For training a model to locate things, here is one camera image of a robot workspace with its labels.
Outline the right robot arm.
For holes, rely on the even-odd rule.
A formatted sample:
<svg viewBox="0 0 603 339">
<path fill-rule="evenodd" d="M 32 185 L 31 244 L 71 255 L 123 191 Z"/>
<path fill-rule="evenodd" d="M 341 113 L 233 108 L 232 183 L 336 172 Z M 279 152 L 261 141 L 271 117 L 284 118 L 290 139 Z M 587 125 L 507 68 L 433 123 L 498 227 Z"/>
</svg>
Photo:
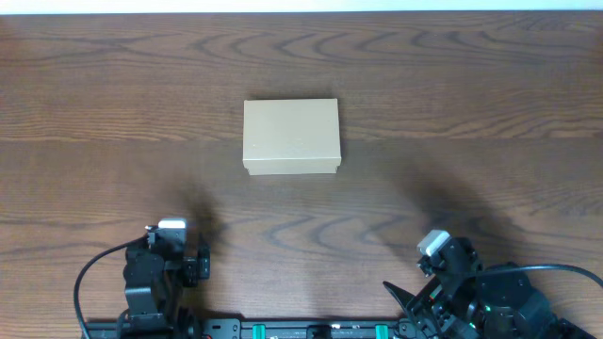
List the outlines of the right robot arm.
<svg viewBox="0 0 603 339">
<path fill-rule="evenodd" d="M 469 239 L 445 231 L 430 232 L 417 250 L 421 258 L 416 265 L 430 279 L 421 291 L 414 295 L 391 282 L 383 284 L 404 313 L 394 328 L 398 338 L 592 337 L 557 316 L 527 275 L 531 270 L 571 271 L 602 284 L 590 271 L 514 262 L 485 267 Z"/>
</svg>

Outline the cardboard box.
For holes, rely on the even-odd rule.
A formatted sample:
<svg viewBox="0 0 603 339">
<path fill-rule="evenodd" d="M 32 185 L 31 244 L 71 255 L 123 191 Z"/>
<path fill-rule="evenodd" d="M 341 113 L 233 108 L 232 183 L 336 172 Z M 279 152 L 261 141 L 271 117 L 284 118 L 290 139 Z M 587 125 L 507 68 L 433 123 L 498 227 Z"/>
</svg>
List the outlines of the cardboard box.
<svg viewBox="0 0 603 339">
<path fill-rule="evenodd" d="M 242 163 L 251 176 L 335 174 L 341 162 L 336 99 L 244 102 Z"/>
</svg>

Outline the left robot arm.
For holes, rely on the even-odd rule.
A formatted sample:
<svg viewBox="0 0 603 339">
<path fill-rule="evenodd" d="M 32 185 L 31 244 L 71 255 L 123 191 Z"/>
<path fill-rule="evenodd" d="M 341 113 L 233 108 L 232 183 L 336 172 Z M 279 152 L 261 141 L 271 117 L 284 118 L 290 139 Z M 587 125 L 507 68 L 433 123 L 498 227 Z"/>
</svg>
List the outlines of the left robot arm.
<svg viewBox="0 0 603 339">
<path fill-rule="evenodd" d="M 128 308 L 118 318 L 119 338 L 202 338 L 203 326 L 183 305 L 187 288 L 210 277 L 210 248 L 201 241 L 192 255 L 178 237 L 147 235 L 126 248 L 124 294 Z"/>
</svg>

